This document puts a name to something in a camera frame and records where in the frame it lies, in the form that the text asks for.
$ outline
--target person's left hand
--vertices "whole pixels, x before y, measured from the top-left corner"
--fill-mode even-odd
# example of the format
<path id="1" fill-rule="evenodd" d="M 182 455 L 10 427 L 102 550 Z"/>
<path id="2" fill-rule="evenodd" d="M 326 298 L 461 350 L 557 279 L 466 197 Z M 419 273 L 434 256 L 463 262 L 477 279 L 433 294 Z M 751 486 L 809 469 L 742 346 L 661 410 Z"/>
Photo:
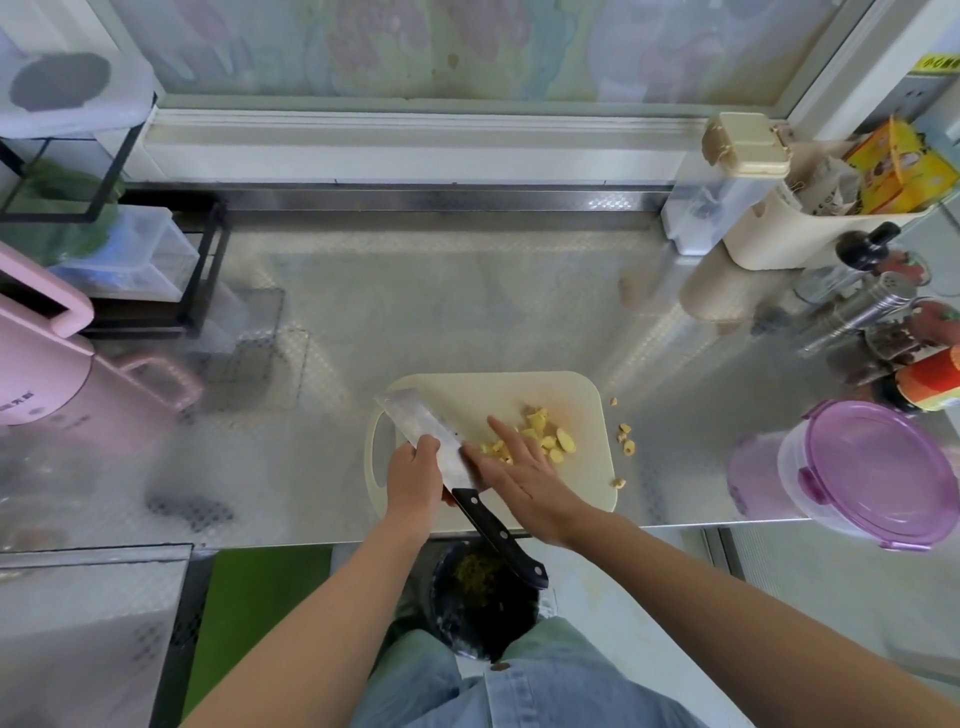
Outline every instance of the person's left hand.
<path id="1" fill-rule="evenodd" d="M 386 520 L 424 541 L 444 492 L 444 477 L 437 465 L 439 450 L 439 440 L 423 435 L 416 449 L 409 443 L 397 448 L 387 471 Z"/>

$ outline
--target person's right hand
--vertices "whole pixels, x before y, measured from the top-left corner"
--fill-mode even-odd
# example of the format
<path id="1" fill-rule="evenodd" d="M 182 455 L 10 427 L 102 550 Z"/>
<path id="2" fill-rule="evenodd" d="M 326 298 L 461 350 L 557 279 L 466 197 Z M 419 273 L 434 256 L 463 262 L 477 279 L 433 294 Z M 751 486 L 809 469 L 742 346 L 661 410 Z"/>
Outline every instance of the person's right hand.
<path id="1" fill-rule="evenodd" d="M 476 465 L 484 484 L 503 498 L 531 535 L 554 546 L 570 547 L 578 529 L 600 511 L 564 485 L 540 443 L 495 417 L 488 417 L 487 422 L 506 444 L 514 464 L 507 465 L 474 445 L 464 444 L 464 453 Z"/>

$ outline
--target purple lid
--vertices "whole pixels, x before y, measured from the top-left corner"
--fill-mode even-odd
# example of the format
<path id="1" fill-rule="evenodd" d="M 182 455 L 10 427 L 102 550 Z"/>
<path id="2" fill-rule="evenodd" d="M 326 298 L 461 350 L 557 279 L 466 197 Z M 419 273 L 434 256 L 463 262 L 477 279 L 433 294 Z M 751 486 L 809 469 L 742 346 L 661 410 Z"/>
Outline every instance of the purple lid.
<path id="1" fill-rule="evenodd" d="M 944 454 L 899 412 L 832 401 L 806 418 L 806 460 L 848 521 L 892 548 L 929 547 L 960 518 L 960 490 Z"/>

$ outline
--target beige container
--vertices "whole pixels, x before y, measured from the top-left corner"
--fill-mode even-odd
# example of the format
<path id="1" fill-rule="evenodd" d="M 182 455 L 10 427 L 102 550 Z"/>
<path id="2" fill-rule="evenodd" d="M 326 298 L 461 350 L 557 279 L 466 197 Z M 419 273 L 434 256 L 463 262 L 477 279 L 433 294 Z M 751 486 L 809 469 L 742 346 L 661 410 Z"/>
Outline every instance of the beige container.
<path id="1" fill-rule="evenodd" d="M 793 159 L 787 183 L 808 179 L 820 159 L 827 155 L 842 157 L 851 146 L 847 141 L 791 144 Z M 733 261 L 751 271 L 803 268 L 844 232 L 870 232 L 887 221 L 903 227 L 925 214 L 817 217 L 794 209 L 774 190 L 733 224 L 724 236 L 724 244 Z"/>
<path id="2" fill-rule="evenodd" d="M 407 387 L 416 387 L 431 409 L 455 428 L 461 438 L 477 443 L 494 438 L 487 426 L 487 415 L 494 415 L 508 425 L 519 425 L 525 407 L 546 407 L 550 422 L 569 432 L 577 445 L 577 451 L 557 466 L 564 483 L 592 506 L 612 511 L 616 505 L 603 404 L 597 388 L 585 376 L 575 372 L 410 375 L 395 381 L 388 390 Z M 382 416 L 383 410 L 376 407 L 364 448 L 367 492 L 381 517 L 387 511 L 387 489 L 386 483 L 378 482 L 373 473 L 373 437 Z M 480 498 L 507 528 L 520 528 L 496 493 L 486 491 Z M 433 524 L 433 533 L 474 530 L 459 508 L 447 506 L 440 509 Z"/>

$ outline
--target hand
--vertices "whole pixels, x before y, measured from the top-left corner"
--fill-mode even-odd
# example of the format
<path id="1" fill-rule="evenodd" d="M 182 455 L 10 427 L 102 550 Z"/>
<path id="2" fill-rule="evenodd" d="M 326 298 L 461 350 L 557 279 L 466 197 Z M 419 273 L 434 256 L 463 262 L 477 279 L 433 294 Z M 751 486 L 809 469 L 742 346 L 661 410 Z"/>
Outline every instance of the hand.
<path id="1" fill-rule="evenodd" d="M 387 515 L 384 519 L 424 542 L 440 507 L 444 477 L 437 465 L 440 441 L 423 435 L 417 448 L 407 443 L 396 449 L 387 471 Z"/>
<path id="2" fill-rule="evenodd" d="M 487 418 L 487 422 L 506 444 L 514 464 L 507 465 L 473 445 L 464 445 L 465 454 L 477 466 L 484 484 L 503 498 L 520 525 L 532 535 L 554 546 L 570 547 L 578 529 L 600 511 L 564 485 L 540 443 L 520 435 L 495 417 Z"/>

